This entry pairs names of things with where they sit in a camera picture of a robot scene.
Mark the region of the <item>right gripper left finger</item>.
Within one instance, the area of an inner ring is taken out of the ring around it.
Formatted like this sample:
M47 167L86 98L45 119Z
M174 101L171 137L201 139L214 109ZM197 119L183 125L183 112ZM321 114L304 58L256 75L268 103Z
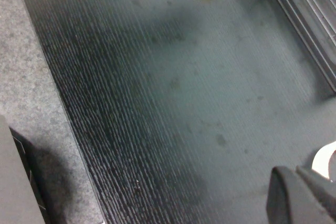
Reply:
M269 223L331 222L296 170L285 166L276 166L271 171L266 213Z

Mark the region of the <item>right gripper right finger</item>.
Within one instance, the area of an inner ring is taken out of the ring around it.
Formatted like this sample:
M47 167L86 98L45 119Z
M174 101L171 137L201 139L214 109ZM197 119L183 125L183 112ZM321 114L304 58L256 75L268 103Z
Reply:
M335 223L335 183L311 169L297 167L296 173Z

